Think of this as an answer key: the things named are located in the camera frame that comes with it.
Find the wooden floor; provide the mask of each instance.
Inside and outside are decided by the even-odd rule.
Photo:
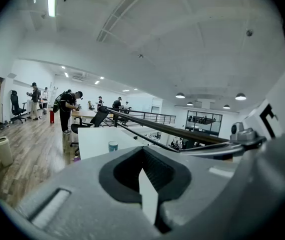
[[[27,122],[15,121],[0,130],[7,136],[13,164],[3,167],[0,161],[0,199],[15,207],[17,203],[40,183],[73,163],[75,147],[70,147],[71,135],[62,133],[59,113],[55,123],[49,114],[43,119]]]

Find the black shirt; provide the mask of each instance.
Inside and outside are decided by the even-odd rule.
[[[121,102],[117,99],[113,102],[112,107],[115,109],[119,109],[119,107],[121,106]]]
[[[65,93],[61,99],[60,99],[60,109],[64,112],[70,112],[71,109],[69,107],[66,107],[66,103],[69,103],[70,105],[74,105],[76,102],[75,96],[73,93]]]

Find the backpack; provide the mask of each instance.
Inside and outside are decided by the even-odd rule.
[[[58,97],[55,99],[55,101],[53,103],[53,108],[52,108],[52,111],[54,113],[56,113],[60,109],[61,99],[66,93],[67,93],[67,91],[64,91],[62,94],[58,95]]]

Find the red suitcase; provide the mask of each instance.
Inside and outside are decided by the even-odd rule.
[[[54,123],[54,115],[55,115],[55,113],[54,113],[54,111],[50,111],[50,123],[51,124],[53,124]]]

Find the black office chair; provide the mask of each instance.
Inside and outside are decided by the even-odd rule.
[[[89,128],[91,126],[93,126],[94,128],[98,128],[101,125],[102,121],[104,121],[104,119],[108,116],[108,114],[109,113],[108,113],[107,107],[100,106],[94,118],[91,119],[90,123],[85,123],[83,122],[81,117],[76,117],[80,120],[80,124],[73,123],[71,125],[71,130],[73,133],[78,134],[79,128]],[[73,145],[78,145],[78,144],[79,144],[78,142],[72,142],[70,146],[72,147]],[[75,156],[77,156],[78,151],[79,151],[79,147],[74,152]]]
[[[25,112],[25,104],[27,102],[23,103],[23,108],[19,108],[19,103],[18,103],[18,96],[17,96],[17,92],[15,90],[11,91],[11,95],[10,95],[10,100],[11,100],[11,113],[14,115],[14,118],[12,119],[12,123],[14,123],[14,121],[16,120],[20,120],[21,123],[23,123],[22,119],[24,119],[24,121],[26,122],[26,118],[21,117],[21,113]]]

